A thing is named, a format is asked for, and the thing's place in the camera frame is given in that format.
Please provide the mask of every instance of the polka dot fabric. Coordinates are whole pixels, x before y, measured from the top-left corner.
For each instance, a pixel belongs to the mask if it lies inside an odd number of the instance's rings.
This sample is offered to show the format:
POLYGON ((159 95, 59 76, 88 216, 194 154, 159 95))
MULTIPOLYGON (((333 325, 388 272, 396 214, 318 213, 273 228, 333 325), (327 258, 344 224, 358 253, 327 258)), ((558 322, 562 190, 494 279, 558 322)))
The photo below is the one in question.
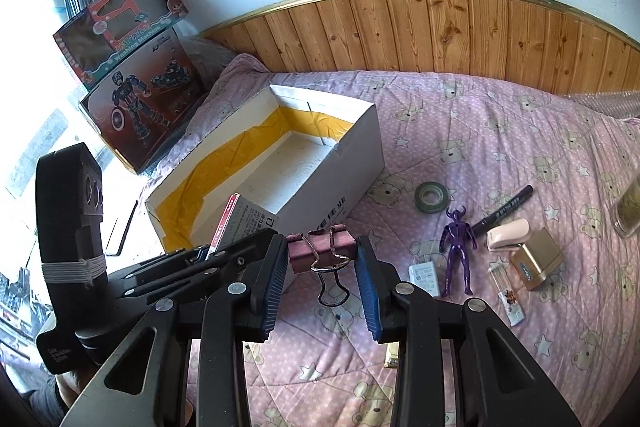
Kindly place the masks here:
MULTIPOLYGON (((565 262, 529 292, 508 256, 479 245, 470 255, 471 288, 508 323, 487 273, 504 264, 526 314, 513 332, 582 424, 598 425, 640 365, 638 240, 620 239, 610 220, 612 204, 640 166, 638 121, 614 120, 488 78, 385 71, 273 74, 250 55, 239 55, 192 121, 183 150, 268 84, 376 103, 386 167, 347 224, 353 235, 368 235, 378 258, 393 263, 405 280, 411 264, 435 261, 441 289, 444 283, 446 259, 437 253, 437 239, 449 219, 415 208, 417 185, 446 185, 452 205, 465 205, 471 223, 533 185, 532 198, 515 217, 529 219, 534 229, 546 227, 565 262)), ((367 331, 353 267, 341 280, 354 295, 328 309, 316 300, 318 280, 300 275, 282 297, 269 341, 244 346, 254 427, 390 422, 396 372, 384 367, 385 346, 367 331)), ((462 303, 463 289, 459 268, 448 299, 462 303)), ((330 295, 339 297, 335 288, 330 295)), ((197 352, 194 343, 192 398, 197 352)), ((444 345, 445 361, 448 352, 444 345)), ((455 425, 447 362, 444 386, 445 422, 455 425)))

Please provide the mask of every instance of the black marker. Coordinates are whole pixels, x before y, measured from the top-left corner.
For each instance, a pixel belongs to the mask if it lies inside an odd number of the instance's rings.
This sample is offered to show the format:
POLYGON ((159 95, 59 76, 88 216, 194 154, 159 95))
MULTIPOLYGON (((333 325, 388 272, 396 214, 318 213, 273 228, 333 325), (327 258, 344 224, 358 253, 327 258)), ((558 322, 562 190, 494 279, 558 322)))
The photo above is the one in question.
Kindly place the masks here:
POLYGON ((484 219, 481 219, 474 226, 472 226, 471 230, 474 232, 474 235, 476 237, 479 237, 483 233, 486 233, 488 230, 491 230, 498 221, 521 206, 521 204, 527 201, 532 194, 533 187, 531 185, 527 185, 526 187, 524 187, 523 190, 518 192, 513 198, 511 198, 511 200, 507 201, 493 214, 485 217, 484 219))

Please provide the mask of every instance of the tape roll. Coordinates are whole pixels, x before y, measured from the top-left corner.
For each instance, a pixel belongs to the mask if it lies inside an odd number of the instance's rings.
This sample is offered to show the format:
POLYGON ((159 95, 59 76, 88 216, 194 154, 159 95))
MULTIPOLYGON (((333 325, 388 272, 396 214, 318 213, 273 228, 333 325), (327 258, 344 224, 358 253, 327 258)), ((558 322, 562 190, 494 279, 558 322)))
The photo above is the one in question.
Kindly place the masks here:
POLYGON ((424 182, 415 189, 415 206, 425 214, 442 212, 449 202, 449 189, 437 182, 424 182))

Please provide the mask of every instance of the washing machine toy box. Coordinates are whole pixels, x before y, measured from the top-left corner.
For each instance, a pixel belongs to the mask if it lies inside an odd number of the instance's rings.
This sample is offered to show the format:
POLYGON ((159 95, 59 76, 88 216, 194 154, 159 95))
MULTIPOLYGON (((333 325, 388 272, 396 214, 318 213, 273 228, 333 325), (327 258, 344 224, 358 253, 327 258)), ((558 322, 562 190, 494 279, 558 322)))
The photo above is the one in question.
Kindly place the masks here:
POLYGON ((80 108, 116 156, 141 172, 204 92, 170 28, 123 60, 80 108))
POLYGON ((263 227, 287 235, 344 222, 383 167, 373 103, 270 86, 212 130, 146 207, 165 251, 212 238, 223 248, 263 227))
POLYGON ((121 60, 187 15, 181 0, 96 0, 54 35, 87 89, 121 60))

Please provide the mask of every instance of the wooden headboard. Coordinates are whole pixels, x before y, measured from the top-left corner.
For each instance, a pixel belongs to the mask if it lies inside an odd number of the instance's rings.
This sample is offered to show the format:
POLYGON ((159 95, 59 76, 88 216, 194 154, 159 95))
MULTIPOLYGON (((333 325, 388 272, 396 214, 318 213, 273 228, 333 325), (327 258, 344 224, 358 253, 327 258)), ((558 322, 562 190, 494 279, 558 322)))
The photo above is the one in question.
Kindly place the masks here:
POLYGON ((551 0, 291 0, 206 30, 271 71, 437 71, 640 90, 640 44, 551 0))

